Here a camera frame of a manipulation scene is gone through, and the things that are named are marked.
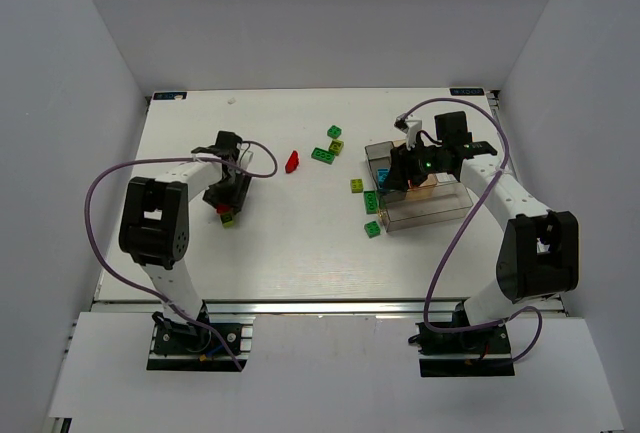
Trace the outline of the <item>long teal lego brick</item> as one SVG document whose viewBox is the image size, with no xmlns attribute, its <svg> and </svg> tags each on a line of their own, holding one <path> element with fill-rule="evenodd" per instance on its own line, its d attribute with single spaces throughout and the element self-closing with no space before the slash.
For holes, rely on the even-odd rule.
<svg viewBox="0 0 640 433">
<path fill-rule="evenodd" d="M 388 168 L 380 168 L 377 170 L 377 184 L 379 189 L 384 188 L 384 182 L 389 174 Z"/>
</svg>

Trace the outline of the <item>long green lego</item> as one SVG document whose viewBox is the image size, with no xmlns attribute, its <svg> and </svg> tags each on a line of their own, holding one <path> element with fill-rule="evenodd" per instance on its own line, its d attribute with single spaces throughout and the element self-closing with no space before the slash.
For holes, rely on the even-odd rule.
<svg viewBox="0 0 640 433">
<path fill-rule="evenodd" d="M 363 200 L 367 214 L 377 214 L 379 211 L 378 196 L 375 191 L 364 191 Z"/>
</svg>

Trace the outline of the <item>red sloped lego brick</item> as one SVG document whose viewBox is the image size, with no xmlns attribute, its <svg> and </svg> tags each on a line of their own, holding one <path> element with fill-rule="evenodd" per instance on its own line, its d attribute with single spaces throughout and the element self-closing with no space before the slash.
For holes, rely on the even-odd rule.
<svg viewBox="0 0 640 433">
<path fill-rule="evenodd" d="M 299 153 L 294 150 L 285 164 L 285 173 L 291 174 L 299 167 Z"/>
</svg>

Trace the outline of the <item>green square lego bottom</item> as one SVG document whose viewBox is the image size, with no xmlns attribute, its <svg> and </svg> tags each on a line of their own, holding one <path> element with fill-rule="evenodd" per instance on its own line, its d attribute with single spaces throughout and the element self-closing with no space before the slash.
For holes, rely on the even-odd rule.
<svg viewBox="0 0 640 433">
<path fill-rule="evenodd" d="M 364 231 L 368 238 L 375 238 L 381 234 L 381 228 L 377 221 L 371 221 L 364 224 Z"/>
</svg>

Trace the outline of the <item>green square lego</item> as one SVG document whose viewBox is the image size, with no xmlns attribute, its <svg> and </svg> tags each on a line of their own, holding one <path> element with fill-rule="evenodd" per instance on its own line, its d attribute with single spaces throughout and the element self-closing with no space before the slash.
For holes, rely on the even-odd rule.
<svg viewBox="0 0 640 433">
<path fill-rule="evenodd" d="M 327 130 L 327 135 L 332 139 L 338 139 L 342 134 L 342 129 L 337 125 L 331 125 Z"/>
<path fill-rule="evenodd" d="M 364 224 L 364 231 L 368 238 L 375 238 L 381 234 L 381 228 L 377 221 L 371 221 Z"/>
</svg>

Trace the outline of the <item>lime sloped lego brick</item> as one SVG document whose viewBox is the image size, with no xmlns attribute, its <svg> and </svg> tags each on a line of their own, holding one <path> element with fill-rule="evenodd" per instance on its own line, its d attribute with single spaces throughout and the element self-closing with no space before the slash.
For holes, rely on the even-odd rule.
<svg viewBox="0 0 640 433">
<path fill-rule="evenodd" d="M 339 156 L 344 147 L 344 142 L 338 139 L 333 139 L 330 143 L 328 151 L 335 156 Z"/>
</svg>

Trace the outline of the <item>green square lego top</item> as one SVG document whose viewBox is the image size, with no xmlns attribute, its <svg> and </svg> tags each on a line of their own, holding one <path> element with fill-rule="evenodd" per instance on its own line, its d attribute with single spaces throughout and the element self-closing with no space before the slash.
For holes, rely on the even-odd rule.
<svg viewBox="0 0 640 433">
<path fill-rule="evenodd" d="M 327 135 L 332 139 L 338 139 L 342 134 L 342 129 L 337 125 L 331 125 L 327 130 Z"/>
</svg>

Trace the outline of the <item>long green lego brick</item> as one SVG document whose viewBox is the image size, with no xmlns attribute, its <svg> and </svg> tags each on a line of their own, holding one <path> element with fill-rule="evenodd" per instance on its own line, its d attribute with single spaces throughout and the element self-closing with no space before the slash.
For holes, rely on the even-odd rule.
<svg viewBox="0 0 640 433">
<path fill-rule="evenodd" d="M 331 165 L 334 162 L 335 155 L 328 150 L 315 147 L 311 153 L 311 158 L 316 161 Z"/>
</svg>

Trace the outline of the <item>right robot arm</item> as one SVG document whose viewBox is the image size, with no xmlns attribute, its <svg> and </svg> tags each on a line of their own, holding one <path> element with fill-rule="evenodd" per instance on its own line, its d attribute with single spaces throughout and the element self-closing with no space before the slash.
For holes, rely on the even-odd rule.
<svg viewBox="0 0 640 433">
<path fill-rule="evenodd" d="M 527 305 L 575 289 L 579 282 L 579 224 L 535 199 L 509 172 L 506 151 L 476 141 L 462 111 L 436 116 L 437 140 L 425 145 L 418 121 L 399 119 L 406 139 L 390 150 L 390 171 L 382 184 L 406 193 L 429 176 L 450 174 L 478 198 L 503 232 L 495 278 L 462 302 L 449 330 L 491 328 Z"/>
</svg>

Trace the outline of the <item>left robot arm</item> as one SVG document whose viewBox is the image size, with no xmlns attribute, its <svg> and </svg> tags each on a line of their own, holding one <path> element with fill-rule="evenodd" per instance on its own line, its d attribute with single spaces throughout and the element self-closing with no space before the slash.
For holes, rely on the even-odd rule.
<svg viewBox="0 0 640 433">
<path fill-rule="evenodd" d="M 209 147 L 211 162 L 188 161 L 155 178 L 134 177 L 127 186 L 119 247 L 147 274 L 162 296 L 164 318 L 183 324 L 200 321 L 204 302 L 192 283 L 185 255 L 190 242 L 189 204 L 200 197 L 224 225 L 241 212 L 251 177 L 239 171 L 251 161 L 243 140 L 221 131 Z"/>
</svg>

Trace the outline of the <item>lime square lego left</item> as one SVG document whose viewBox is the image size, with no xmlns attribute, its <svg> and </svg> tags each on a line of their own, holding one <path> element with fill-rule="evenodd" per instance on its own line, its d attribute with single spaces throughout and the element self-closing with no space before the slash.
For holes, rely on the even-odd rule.
<svg viewBox="0 0 640 433">
<path fill-rule="evenodd" d="M 220 222 L 224 228 L 230 228 L 234 225 L 234 215 L 232 212 L 226 212 L 219 216 Z"/>
</svg>

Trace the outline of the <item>lime square lego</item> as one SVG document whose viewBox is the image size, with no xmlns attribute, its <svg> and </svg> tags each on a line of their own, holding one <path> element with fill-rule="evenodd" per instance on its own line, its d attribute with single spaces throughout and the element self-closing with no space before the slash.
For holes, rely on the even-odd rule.
<svg viewBox="0 0 640 433">
<path fill-rule="evenodd" d="M 219 216 L 220 222 L 224 228 L 230 228 L 234 225 L 234 215 L 232 212 L 226 212 Z"/>
<path fill-rule="evenodd" d="M 350 180 L 350 189 L 354 194 L 363 193 L 364 192 L 364 183 L 360 178 L 354 178 Z"/>
</svg>

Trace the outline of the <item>smoky grey plastic tray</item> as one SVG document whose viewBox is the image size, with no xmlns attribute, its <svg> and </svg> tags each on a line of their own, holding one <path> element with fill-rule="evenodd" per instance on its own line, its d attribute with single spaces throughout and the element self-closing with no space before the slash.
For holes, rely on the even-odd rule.
<svg viewBox="0 0 640 433">
<path fill-rule="evenodd" d="M 373 186 L 385 203 L 397 203 L 406 198 L 404 191 L 385 190 L 378 181 L 379 170 L 389 170 L 391 168 L 391 149 L 402 141 L 384 141 L 369 144 L 365 147 L 366 162 L 369 173 L 373 181 Z"/>
</svg>

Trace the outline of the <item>clear plastic base box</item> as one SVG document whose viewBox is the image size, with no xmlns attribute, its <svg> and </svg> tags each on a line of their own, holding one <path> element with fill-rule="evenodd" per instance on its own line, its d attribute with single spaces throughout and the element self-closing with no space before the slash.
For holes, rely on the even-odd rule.
<svg viewBox="0 0 640 433">
<path fill-rule="evenodd" d="M 379 216 L 387 233 L 464 218 L 473 206 L 466 188 L 457 182 L 438 185 L 427 198 L 385 203 L 378 195 Z"/>
</svg>

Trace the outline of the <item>lime square lego centre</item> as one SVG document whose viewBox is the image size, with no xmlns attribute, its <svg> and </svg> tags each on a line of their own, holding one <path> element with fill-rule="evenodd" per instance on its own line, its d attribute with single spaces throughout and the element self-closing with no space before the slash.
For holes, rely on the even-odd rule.
<svg viewBox="0 0 640 433">
<path fill-rule="evenodd" d="M 363 193 L 364 192 L 364 183 L 360 178 L 354 178 L 350 180 L 350 189 L 354 194 Z"/>
</svg>

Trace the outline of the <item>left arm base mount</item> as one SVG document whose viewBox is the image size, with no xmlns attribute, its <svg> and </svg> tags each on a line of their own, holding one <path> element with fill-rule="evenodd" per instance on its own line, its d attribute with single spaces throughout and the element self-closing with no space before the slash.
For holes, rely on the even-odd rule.
<svg viewBox="0 0 640 433">
<path fill-rule="evenodd" d="M 240 370 L 222 342 L 209 330 L 192 324 L 178 324 L 152 314 L 154 322 L 146 369 L 174 372 L 235 372 Z M 210 323 L 244 367 L 251 349 L 252 326 L 224 320 Z"/>
</svg>

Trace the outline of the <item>aluminium table frame rail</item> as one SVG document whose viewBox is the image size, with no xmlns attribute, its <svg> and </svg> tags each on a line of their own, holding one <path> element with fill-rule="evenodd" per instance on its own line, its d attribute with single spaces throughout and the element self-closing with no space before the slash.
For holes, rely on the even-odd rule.
<svg viewBox="0 0 640 433">
<path fill-rule="evenodd" d="M 422 301 L 210 301 L 212 314 L 413 314 L 421 313 Z M 96 301 L 92 312 L 151 313 L 161 305 L 151 301 Z"/>
</svg>

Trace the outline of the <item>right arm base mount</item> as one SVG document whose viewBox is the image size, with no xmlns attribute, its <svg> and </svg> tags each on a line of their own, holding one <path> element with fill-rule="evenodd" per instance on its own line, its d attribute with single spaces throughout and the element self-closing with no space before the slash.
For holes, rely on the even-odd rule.
<svg viewBox="0 0 640 433">
<path fill-rule="evenodd" d="M 422 378 L 513 377 L 511 344 L 505 327 L 465 333 L 436 333 L 424 323 L 408 344 L 418 348 Z"/>
</svg>

